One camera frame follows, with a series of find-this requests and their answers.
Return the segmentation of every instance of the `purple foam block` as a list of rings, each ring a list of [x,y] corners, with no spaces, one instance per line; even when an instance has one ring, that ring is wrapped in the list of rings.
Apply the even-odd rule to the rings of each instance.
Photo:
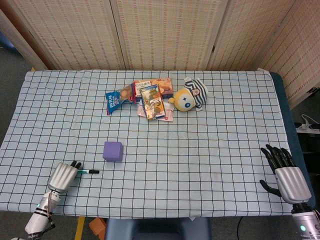
[[[124,146],[118,141],[105,141],[103,148],[103,158],[108,162],[122,162]]]

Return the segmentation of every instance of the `blue snack bag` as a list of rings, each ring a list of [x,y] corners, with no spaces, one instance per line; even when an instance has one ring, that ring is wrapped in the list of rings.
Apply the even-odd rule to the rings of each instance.
[[[106,114],[110,115],[115,111],[123,102],[127,101],[132,103],[134,101],[133,91],[131,84],[113,92],[107,92],[105,94],[107,109]]]

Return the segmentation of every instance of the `plush toy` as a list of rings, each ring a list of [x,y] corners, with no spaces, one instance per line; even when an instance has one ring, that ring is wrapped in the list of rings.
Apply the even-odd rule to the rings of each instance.
[[[181,112],[186,112],[196,107],[197,111],[202,110],[208,97],[208,89],[206,85],[199,79],[192,80],[190,77],[184,79],[184,87],[177,91],[168,102]]]

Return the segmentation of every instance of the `silver robotic hand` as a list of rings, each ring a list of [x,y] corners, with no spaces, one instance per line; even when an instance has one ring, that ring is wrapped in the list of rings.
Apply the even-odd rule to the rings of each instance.
[[[307,204],[312,195],[300,168],[295,165],[291,154],[286,149],[268,144],[266,148],[269,151],[265,148],[261,148],[261,151],[275,174],[278,189],[260,180],[262,187],[268,193],[282,197],[288,204],[292,204],[291,214],[302,240],[320,240],[319,212]]]
[[[75,179],[80,166],[81,163],[76,161],[73,161],[71,165],[58,164],[48,183],[50,192],[43,195],[25,227],[28,240],[40,240],[45,232],[56,227],[51,218],[53,210],[60,201],[60,194],[66,192]]]

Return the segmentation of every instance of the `woven panel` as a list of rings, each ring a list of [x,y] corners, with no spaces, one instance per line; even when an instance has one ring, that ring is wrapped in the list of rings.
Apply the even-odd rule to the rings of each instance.
[[[207,67],[225,2],[117,0],[116,6],[131,69]]]
[[[282,76],[291,107],[320,81],[319,12],[320,1],[299,1],[259,64]]]
[[[14,0],[62,70],[123,69],[104,0]]]
[[[230,0],[220,27],[211,70],[249,70],[293,0]]]

